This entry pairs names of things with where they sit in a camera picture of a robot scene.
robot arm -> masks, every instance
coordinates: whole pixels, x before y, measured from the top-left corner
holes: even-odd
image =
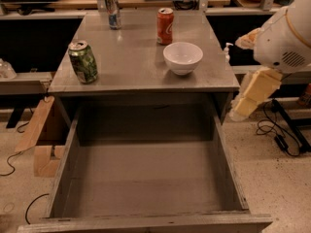
[[[236,45],[254,49],[263,67],[245,77],[232,102],[233,120],[247,118],[281,85],[283,74],[295,73],[311,63],[311,0],[295,0],[281,8],[260,29]]]

open drawer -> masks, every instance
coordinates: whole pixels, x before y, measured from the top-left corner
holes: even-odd
[[[18,232],[260,232],[208,94],[82,103],[47,219]]]

bowl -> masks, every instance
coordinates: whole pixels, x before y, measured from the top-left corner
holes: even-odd
[[[203,51],[195,44],[177,42],[165,47],[163,55],[166,65],[173,73],[186,75],[197,67]]]

concrete floor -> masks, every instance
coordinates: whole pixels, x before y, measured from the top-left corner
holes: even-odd
[[[291,117],[311,117],[310,109],[298,109],[295,103],[284,103]],[[8,156],[14,154],[21,136],[17,128],[6,129],[10,110],[0,111],[0,174],[11,172]],[[31,118],[26,110],[18,126]],[[243,122],[225,119],[226,147],[232,155],[238,179],[242,185],[252,214],[271,214],[273,223],[264,233],[311,232],[311,154],[292,158],[281,152],[271,135],[257,135],[258,122],[264,119],[259,110]],[[311,128],[302,132],[311,142]],[[297,146],[287,138],[290,150]],[[16,171],[0,177],[0,232],[17,232],[26,224],[28,205],[41,194],[49,193],[52,179],[33,176],[33,150],[11,158]],[[40,221],[47,197],[37,200],[28,212],[31,223]]]

